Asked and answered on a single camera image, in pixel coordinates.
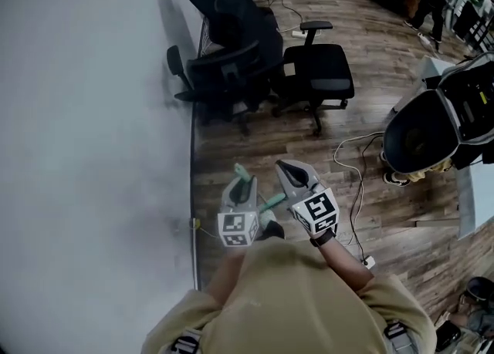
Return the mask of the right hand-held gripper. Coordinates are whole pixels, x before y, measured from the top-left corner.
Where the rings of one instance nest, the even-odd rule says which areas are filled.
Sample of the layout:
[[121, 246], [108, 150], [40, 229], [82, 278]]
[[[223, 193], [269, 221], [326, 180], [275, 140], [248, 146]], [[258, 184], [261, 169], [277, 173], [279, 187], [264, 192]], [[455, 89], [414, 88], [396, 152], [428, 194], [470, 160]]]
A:
[[287, 197], [296, 197], [302, 189], [305, 193], [290, 201], [289, 210], [311, 235], [330, 229], [337, 233], [340, 209], [330, 188], [320, 182], [315, 169], [298, 160], [277, 160], [276, 173]]

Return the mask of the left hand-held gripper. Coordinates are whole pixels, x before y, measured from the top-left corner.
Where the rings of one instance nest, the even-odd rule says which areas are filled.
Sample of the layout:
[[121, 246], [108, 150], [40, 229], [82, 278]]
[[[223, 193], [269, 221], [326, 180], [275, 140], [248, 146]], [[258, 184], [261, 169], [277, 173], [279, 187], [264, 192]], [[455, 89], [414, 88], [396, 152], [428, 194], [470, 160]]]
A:
[[227, 248], [244, 248], [255, 240], [259, 230], [257, 208], [257, 177], [248, 182], [247, 203], [239, 204], [242, 197], [242, 178], [234, 178], [222, 192], [222, 205], [217, 214], [218, 233]]

